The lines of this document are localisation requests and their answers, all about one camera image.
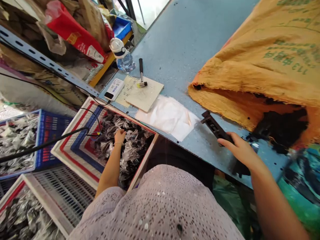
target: water bottle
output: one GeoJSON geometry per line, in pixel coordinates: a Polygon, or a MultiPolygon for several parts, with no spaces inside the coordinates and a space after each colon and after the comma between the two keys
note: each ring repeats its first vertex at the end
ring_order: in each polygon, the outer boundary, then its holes
{"type": "Polygon", "coordinates": [[[121,71],[130,73],[136,68],[136,63],[133,61],[132,55],[124,47],[123,42],[119,38],[111,39],[110,49],[117,59],[117,66],[121,71]]]}

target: person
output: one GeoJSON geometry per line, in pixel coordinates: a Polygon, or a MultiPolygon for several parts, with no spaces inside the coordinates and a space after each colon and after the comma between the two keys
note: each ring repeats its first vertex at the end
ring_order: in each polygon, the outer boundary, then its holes
{"type": "MultiPolygon", "coordinates": [[[[125,134],[124,130],[116,132],[95,199],[69,239],[244,239],[211,191],[184,170],[160,164],[143,175],[136,189],[126,193],[119,188],[125,134]]],[[[309,239],[263,161],[236,133],[228,134],[234,144],[224,139],[218,142],[251,172],[265,239],[309,239]]]]}

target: yellow shelf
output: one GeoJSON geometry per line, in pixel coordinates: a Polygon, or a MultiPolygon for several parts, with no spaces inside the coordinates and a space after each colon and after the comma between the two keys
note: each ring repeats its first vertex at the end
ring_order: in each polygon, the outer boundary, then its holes
{"type": "MultiPolygon", "coordinates": [[[[126,44],[127,41],[129,40],[129,38],[132,36],[133,31],[130,31],[123,39],[123,43],[126,44]]],[[[109,53],[109,56],[107,58],[106,63],[104,64],[103,68],[94,76],[94,78],[91,80],[91,82],[89,83],[89,85],[91,87],[94,87],[98,84],[99,80],[102,78],[102,76],[104,75],[104,73],[108,70],[108,68],[111,66],[111,64],[113,63],[113,61],[115,60],[115,57],[113,55],[113,53],[109,53]]]]}

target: paper sheet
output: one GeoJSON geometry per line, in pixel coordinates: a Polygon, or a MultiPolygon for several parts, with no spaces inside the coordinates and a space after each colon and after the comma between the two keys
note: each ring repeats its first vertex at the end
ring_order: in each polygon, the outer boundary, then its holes
{"type": "Polygon", "coordinates": [[[148,112],[162,91],[164,85],[147,77],[143,77],[143,81],[147,82],[148,85],[143,88],[138,88],[137,85],[133,86],[133,89],[130,95],[126,98],[126,101],[133,106],[148,112]]]}
{"type": "Polygon", "coordinates": [[[124,87],[119,93],[115,102],[121,104],[124,107],[130,107],[130,103],[126,101],[126,98],[129,96],[130,92],[132,91],[133,86],[136,86],[138,82],[140,82],[139,79],[126,76],[126,78],[124,79],[124,87]]]}
{"type": "Polygon", "coordinates": [[[135,119],[174,136],[178,141],[193,130],[200,119],[172,97],[159,95],[148,113],[138,110],[135,119]]]}

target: plastic basket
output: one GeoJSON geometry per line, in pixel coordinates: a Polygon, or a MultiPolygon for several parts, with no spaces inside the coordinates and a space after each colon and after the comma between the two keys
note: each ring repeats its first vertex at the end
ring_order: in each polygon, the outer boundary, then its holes
{"type": "Polygon", "coordinates": [[[13,177],[0,181],[0,199],[3,198],[3,196],[12,187],[12,185],[15,183],[17,179],[17,177],[13,177]]]}
{"type": "Polygon", "coordinates": [[[130,21],[117,16],[112,30],[114,32],[114,37],[122,40],[131,31],[131,23],[130,21]]]}
{"type": "Polygon", "coordinates": [[[96,191],[67,166],[22,174],[0,201],[0,212],[28,187],[67,237],[80,222],[96,191]]]}
{"type": "MultiPolygon", "coordinates": [[[[137,173],[140,173],[140,168],[143,167],[143,164],[146,162],[147,157],[151,153],[153,145],[157,140],[158,134],[110,105],[99,105],[91,97],[87,98],[82,107],[94,112],[99,120],[101,120],[107,114],[107,110],[110,110],[119,115],[122,115],[123,117],[145,128],[147,131],[155,134],[155,137],[137,170],[137,173]]],[[[90,133],[99,131],[98,121],[95,116],[88,110],[80,109],[64,134],[67,134],[81,127],[88,127],[90,129],[90,133]]],[[[90,186],[92,186],[96,190],[104,167],[96,161],[97,158],[93,154],[95,149],[92,148],[91,142],[92,140],[90,139],[90,137],[86,136],[86,131],[82,131],[57,142],[52,148],[51,153],[59,158],[64,164],[71,168],[75,173],[77,173],[82,179],[84,179],[90,186]]],[[[134,176],[128,191],[130,191],[135,185],[138,178],[138,175],[136,175],[134,176]]]]}
{"type": "MultiPolygon", "coordinates": [[[[43,109],[39,109],[31,113],[39,114],[35,146],[39,146],[47,141],[53,140],[61,136],[72,120],[72,118],[70,117],[65,117],[59,114],[50,113],[43,109]]],[[[5,125],[6,121],[8,120],[21,118],[31,113],[26,113],[13,118],[9,118],[1,122],[0,126],[5,125]]],[[[7,175],[2,175],[0,176],[0,180],[10,178],[13,176],[18,176],[22,173],[31,172],[35,169],[41,169],[41,168],[45,168],[45,167],[60,163],[60,160],[50,153],[52,148],[53,148],[53,145],[36,151],[35,158],[34,158],[35,161],[31,168],[22,170],[22,171],[17,171],[7,175]]]]}
{"type": "Polygon", "coordinates": [[[32,191],[42,207],[52,218],[52,221],[56,224],[61,233],[67,238],[73,230],[73,226],[64,216],[58,205],[53,201],[53,199],[43,189],[43,187],[31,173],[22,174],[4,195],[4,197],[0,200],[0,213],[15,197],[19,196],[20,192],[23,189],[30,189],[32,191]]]}
{"type": "Polygon", "coordinates": [[[75,227],[96,191],[67,166],[33,173],[33,176],[75,227]]]}

